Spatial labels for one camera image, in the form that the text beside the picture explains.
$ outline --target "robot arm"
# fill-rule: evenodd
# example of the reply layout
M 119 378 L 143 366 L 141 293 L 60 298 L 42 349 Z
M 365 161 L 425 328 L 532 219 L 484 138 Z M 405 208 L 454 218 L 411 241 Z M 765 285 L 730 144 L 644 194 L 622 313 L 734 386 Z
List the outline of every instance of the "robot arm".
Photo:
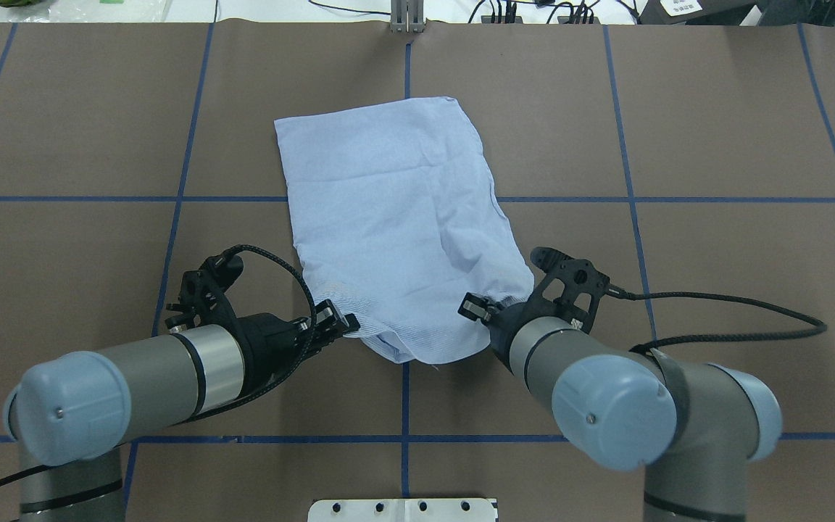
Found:
M 120 444 L 249 402 L 359 328 L 329 300 L 292 321 L 236 317 L 225 291 L 243 270 L 236 254 L 245 250 L 265 252 L 238 245 L 183 274 L 179 303 L 168 307 L 179 312 L 166 320 L 169 334 L 69 353 L 24 374 L 4 423 L 19 442 L 21 469 L 49 469 L 23 480 L 22 522 L 123 520 Z
M 553 249 L 537 248 L 531 261 L 546 276 L 527 302 L 502 310 L 467 294 L 460 314 L 488 327 L 498 360 L 594 462 L 646 466 L 645 521 L 745 520 L 746 462 L 772 453 L 781 435 L 774 394 L 742 371 L 603 346 L 589 336 L 597 305 L 622 290 Z M 553 281 L 564 289 L 547 300 Z M 576 307 L 583 294 L 587 310 Z M 809 334 L 826 329 L 813 321 Z

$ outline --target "blue tape grid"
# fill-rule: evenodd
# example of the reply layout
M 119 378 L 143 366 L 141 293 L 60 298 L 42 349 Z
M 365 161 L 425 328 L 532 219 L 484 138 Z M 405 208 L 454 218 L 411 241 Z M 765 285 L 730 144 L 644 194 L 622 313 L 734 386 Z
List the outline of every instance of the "blue tape grid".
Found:
M 636 241 L 636 255 L 639 261 L 640 278 L 644 293 L 649 293 L 649 276 L 647 276 L 646 261 L 643 254 L 643 240 L 639 230 L 639 215 L 637 215 L 637 204 L 835 204 L 835 198 L 795 198 L 795 197 L 639 197 L 633 191 L 633 179 L 630 171 L 630 162 L 627 154 L 626 136 L 624 136 L 623 116 L 620 111 L 620 99 L 617 90 L 617 79 L 614 72 L 612 55 L 612 42 L 607 26 L 603 26 L 605 51 L 607 54 L 607 73 L 609 73 L 610 90 L 614 105 L 614 115 L 617 123 L 618 139 L 620 144 L 620 161 L 623 163 L 624 181 L 626 182 L 626 197 L 590 197 L 590 196 L 547 196 L 547 197 L 500 197 L 500 202 L 527 202 L 528 204 L 543 204 L 544 202 L 596 202 L 597 204 L 628 204 L 630 207 L 631 221 L 633 224 L 633 237 Z M 183 155 L 182 174 L 179 180 L 179 188 L 175 196 L 0 196 L 0 202 L 173 202 L 173 220 L 171 222 L 169 241 L 167 244 L 165 265 L 163 265 L 162 280 L 160 281 L 157 307 L 153 321 L 153 334 L 159 330 L 159 317 L 162 313 L 162 305 L 165 301 L 166 286 L 169 278 L 169 267 L 175 246 L 176 232 L 179 217 L 184 202 L 287 202 L 285 196 L 186 196 L 185 188 L 188 180 L 189 161 L 191 159 L 192 145 L 195 139 L 196 125 L 198 125 L 199 108 L 202 105 L 202 89 L 204 86 L 205 73 L 208 68 L 209 53 L 211 52 L 212 36 L 215 24 L 209 24 L 206 36 L 205 50 L 202 57 L 202 70 L 199 73 L 199 84 L 196 87 L 196 98 L 192 112 L 192 120 L 189 125 L 188 141 L 186 151 Z M 0 76 L 6 64 L 9 50 L 17 32 L 17 24 L 12 24 L 9 30 L 9 37 L 0 56 Z M 814 73 L 810 52 L 807 46 L 805 30 L 798 24 L 799 39 L 801 40 L 802 53 L 814 90 L 815 101 L 818 104 L 819 112 L 823 119 L 828 139 L 835 156 L 835 135 L 831 120 L 826 114 L 818 86 L 818 80 Z M 412 44 L 408 43 L 404 48 L 404 97 L 411 98 L 411 53 Z M 652 303 L 646 301 L 647 317 L 649 317 L 650 328 L 653 337 L 656 337 L 656 326 L 652 311 Z M 351 435 L 351 436 L 145 436 L 130 444 L 130 456 L 125 472 L 125 505 L 130 496 L 130 484 L 133 481 L 133 473 L 136 468 L 137 450 L 141 444 L 399 444 L 402 449 L 401 480 L 402 495 L 407 498 L 410 495 L 408 486 L 408 449 L 410 444 L 427 443 L 547 443 L 565 442 L 564 437 L 559 435 L 411 435 L 410 419 L 410 365 L 402 365 L 402 430 L 400 435 Z M 785 433 L 782 440 L 793 442 L 793 440 L 835 440 L 835 432 L 792 432 Z M 7 436 L 0 436 L 0 443 L 10 443 Z

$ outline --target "light blue cloth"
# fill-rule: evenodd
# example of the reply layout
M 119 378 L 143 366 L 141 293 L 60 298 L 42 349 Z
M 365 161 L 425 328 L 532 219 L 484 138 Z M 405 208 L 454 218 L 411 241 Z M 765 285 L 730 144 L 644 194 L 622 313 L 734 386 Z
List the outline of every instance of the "light blue cloth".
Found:
M 275 122 L 292 235 L 315 301 L 395 363 L 450 363 L 488 346 L 457 314 L 467 291 L 507 305 L 533 274 L 494 198 L 473 124 L 451 98 Z

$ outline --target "metal bracket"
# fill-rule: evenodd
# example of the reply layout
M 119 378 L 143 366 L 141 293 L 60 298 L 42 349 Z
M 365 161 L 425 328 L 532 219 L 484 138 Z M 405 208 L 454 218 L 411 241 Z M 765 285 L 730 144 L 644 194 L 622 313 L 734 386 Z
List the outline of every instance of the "metal bracket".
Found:
M 605 294 L 610 278 L 595 270 L 587 259 L 569 257 L 555 248 L 534 248 L 531 252 L 531 263 L 546 275 L 524 304 L 520 324 L 529 323 L 537 317 L 554 316 L 569 323 L 573 320 L 580 321 L 580 329 L 588 334 L 594 324 L 597 304 Z M 549 301 L 543 294 L 553 281 L 560 281 L 563 290 L 560 297 Z M 576 305 L 576 300 L 581 294 L 591 297 L 588 310 L 582 310 Z
M 308 510 L 308 522 L 497 522 L 497 499 L 322 500 Z
M 391 0 L 391 32 L 423 33 L 424 0 Z

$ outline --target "label sticker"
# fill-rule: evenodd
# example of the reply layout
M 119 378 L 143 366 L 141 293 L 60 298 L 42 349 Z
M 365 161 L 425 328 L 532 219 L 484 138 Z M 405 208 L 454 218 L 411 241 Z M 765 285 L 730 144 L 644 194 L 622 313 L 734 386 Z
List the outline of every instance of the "label sticker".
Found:
M 698 0 L 660 0 L 662 8 L 670 17 L 677 17 L 702 10 Z

